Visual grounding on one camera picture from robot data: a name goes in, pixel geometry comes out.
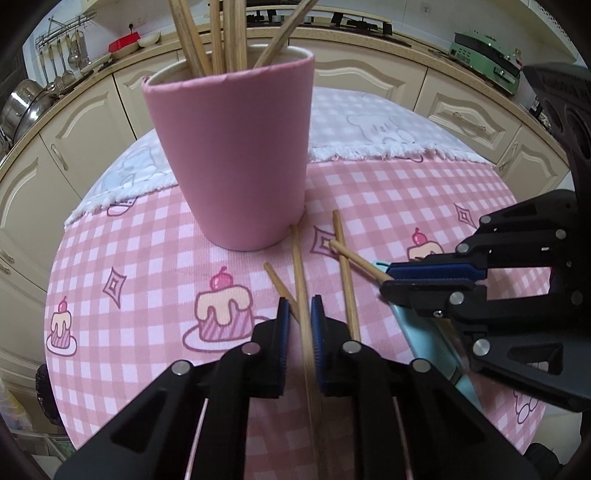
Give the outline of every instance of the kitchen counter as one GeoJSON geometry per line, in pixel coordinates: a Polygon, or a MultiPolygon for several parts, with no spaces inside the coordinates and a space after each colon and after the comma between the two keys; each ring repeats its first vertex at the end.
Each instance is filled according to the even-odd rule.
{"type": "MultiPolygon", "coordinates": [[[[204,43],[210,42],[209,24],[200,25],[204,43]]],[[[253,27],[249,28],[247,35],[249,39],[270,38],[279,27],[253,27]]],[[[542,138],[562,159],[568,164],[566,153],[556,140],[533,118],[521,105],[499,93],[495,88],[484,82],[482,79],[470,71],[458,66],[447,58],[438,56],[432,52],[432,47],[426,43],[413,38],[394,34],[394,41],[384,40],[383,38],[367,36],[350,31],[338,30],[337,28],[318,28],[318,27],[299,27],[291,36],[292,38],[302,38],[308,40],[323,40],[335,43],[348,44],[357,47],[370,48],[383,53],[389,53],[402,57],[404,59],[417,62],[430,69],[437,70],[448,75],[455,80],[464,83],[468,87],[477,90],[489,99],[493,100],[499,106],[516,116],[526,126],[530,127],[540,138],[542,138]],[[401,40],[411,47],[396,43],[395,40],[401,40]]],[[[23,151],[26,145],[37,135],[40,130],[72,100],[81,93],[100,82],[103,78],[113,73],[129,67],[137,62],[162,55],[175,50],[180,50],[180,42],[175,33],[164,35],[160,43],[152,47],[143,48],[124,59],[118,60],[107,68],[93,74],[87,80],[82,82],[75,90],[56,102],[51,109],[33,125],[33,127],[24,135],[24,137],[12,148],[9,154],[0,161],[0,179],[8,171],[14,160],[23,151]]]]}

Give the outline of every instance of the wooden chopstick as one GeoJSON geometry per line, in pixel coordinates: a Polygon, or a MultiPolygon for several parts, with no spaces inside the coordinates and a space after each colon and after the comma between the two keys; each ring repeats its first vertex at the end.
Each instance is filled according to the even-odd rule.
{"type": "Polygon", "coordinates": [[[263,50],[255,63],[255,68],[266,67],[273,63],[277,54],[281,51],[290,35],[302,23],[306,14],[312,10],[318,0],[302,0],[290,17],[283,23],[279,32],[271,39],[271,42],[263,50]]]}
{"type": "Polygon", "coordinates": [[[212,24],[212,59],[213,74],[226,73],[226,62],[223,56],[222,26],[220,23],[220,2],[210,0],[209,2],[210,22],[212,24]]]}
{"type": "Polygon", "coordinates": [[[296,299],[291,294],[291,292],[287,289],[287,287],[283,283],[283,280],[281,280],[280,276],[277,275],[277,272],[275,271],[275,269],[272,267],[272,265],[269,262],[266,262],[263,265],[263,268],[265,268],[265,271],[267,272],[267,275],[269,275],[269,279],[271,280],[271,283],[273,283],[273,286],[277,290],[277,293],[279,294],[279,296],[285,298],[288,301],[288,303],[290,304],[291,314],[296,319],[296,322],[299,323],[300,322],[300,313],[298,310],[298,305],[297,305],[296,299]]]}
{"type": "Polygon", "coordinates": [[[248,48],[246,46],[246,0],[234,1],[236,71],[240,72],[248,68],[248,48]]]}
{"type": "Polygon", "coordinates": [[[211,65],[201,42],[197,26],[193,21],[191,10],[187,5],[187,0],[168,0],[168,4],[191,74],[193,77],[211,75],[211,65]]]}
{"type": "Polygon", "coordinates": [[[375,278],[378,282],[382,283],[388,280],[392,280],[392,277],[387,273],[382,272],[379,268],[374,267],[366,259],[360,257],[358,254],[348,249],[342,243],[337,240],[331,240],[329,245],[341,255],[346,256],[349,260],[356,263],[361,269],[365,270],[369,275],[375,278]]]}
{"type": "Polygon", "coordinates": [[[223,3],[223,51],[226,59],[226,72],[236,71],[236,31],[234,21],[234,0],[223,3]]]}
{"type": "Polygon", "coordinates": [[[314,460],[316,460],[318,478],[324,480],[329,477],[329,472],[322,429],[322,398],[316,384],[314,340],[312,339],[312,325],[308,313],[308,292],[304,275],[304,262],[301,257],[300,238],[295,225],[291,226],[291,253],[294,263],[295,296],[300,317],[301,349],[304,358],[304,379],[306,381],[308,413],[312,433],[312,451],[314,460]]]}
{"type": "MultiPolygon", "coordinates": [[[[343,222],[340,219],[338,210],[333,212],[333,226],[338,242],[345,246],[345,233],[343,231],[343,222]]],[[[353,277],[351,276],[351,264],[349,259],[340,254],[340,277],[343,282],[343,295],[345,297],[345,310],[347,315],[347,325],[351,338],[357,342],[361,341],[361,332],[359,330],[359,316],[357,315],[357,304],[355,303],[355,291],[353,289],[353,277]]]]}

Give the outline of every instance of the cabinet door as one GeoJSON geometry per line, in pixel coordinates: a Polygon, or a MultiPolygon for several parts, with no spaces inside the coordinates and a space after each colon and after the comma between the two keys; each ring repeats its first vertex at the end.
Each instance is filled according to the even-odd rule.
{"type": "Polygon", "coordinates": [[[290,45],[316,56],[316,86],[374,93],[410,110],[427,73],[418,63],[368,48],[298,38],[290,45]]]}
{"type": "Polygon", "coordinates": [[[123,102],[123,108],[125,109],[125,113],[127,113],[131,128],[133,128],[137,138],[143,137],[154,128],[142,93],[142,81],[144,77],[152,76],[154,73],[177,61],[177,53],[172,51],[136,63],[113,75],[119,95],[121,96],[121,101],[123,102]]]}
{"type": "Polygon", "coordinates": [[[522,125],[496,171],[522,202],[554,190],[569,168],[546,142],[522,125]]]}
{"type": "Polygon", "coordinates": [[[113,77],[72,100],[43,127],[41,138],[78,195],[84,197],[135,141],[113,77]]]}
{"type": "Polygon", "coordinates": [[[429,70],[414,110],[497,163],[521,122],[476,90],[429,70]]]}
{"type": "Polygon", "coordinates": [[[64,221],[79,203],[35,136],[0,180],[0,258],[47,290],[64,221]]]}
{"type": "Polygon", "coordinates": [[[35,388],[45,361],[45,292],[0,260],[0,377],[35,388]]]}

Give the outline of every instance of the cup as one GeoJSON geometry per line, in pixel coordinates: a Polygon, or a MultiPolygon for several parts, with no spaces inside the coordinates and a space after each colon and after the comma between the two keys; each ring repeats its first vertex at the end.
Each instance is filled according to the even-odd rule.
{"type": "Polygon", "coordinates": [[[252,69],[191,79],[185,60],[142,84],[162,148],[203,234],[260,250],[304,213],[314,56],[286,47],[252,69]]]}

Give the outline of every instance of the pink checkered tablecloth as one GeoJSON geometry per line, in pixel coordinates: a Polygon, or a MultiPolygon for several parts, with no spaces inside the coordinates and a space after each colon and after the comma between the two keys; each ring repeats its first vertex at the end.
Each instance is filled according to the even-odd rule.
{"type": "MultiPolygon", "coordinates": [[[[310,164],[299,227],[309,294],[321,294],[327,314],[345,319],[339,263],[327,247],[334,209],[348,245],[361,256],[405,261],[426,251],[452,252],[482,215],[513,203],[486,164],[425,156],[310,164]]],[[[53,266],[45,322],[51,382],[74,445],[84,444],[175,360],[214,361],[249,338],[256,322],[274,317],[278,294],[265,261],[294,291],[289,239],[254,253],[218,248],[203,237],[178,187],[75,221],[53,266]]],[[[493,271],[490,278],[492,298],[548,289],[548,271],[540,268],[493,271]]],[[[377,286],[356,270],[353,282],[363,342],[385,358],[410,362],[413,355],[377,286]]],[[[299,332],[294,322],[291,328],[285,395],[251,403],[248,479],[316,476],[299,332]]],[[[544,406],[471,377],[488,419],[523,452],[544,406]]],[[[329,461],[338,478],[353,478],[347,405],[331,400],[325,409],[329,461]]]]}

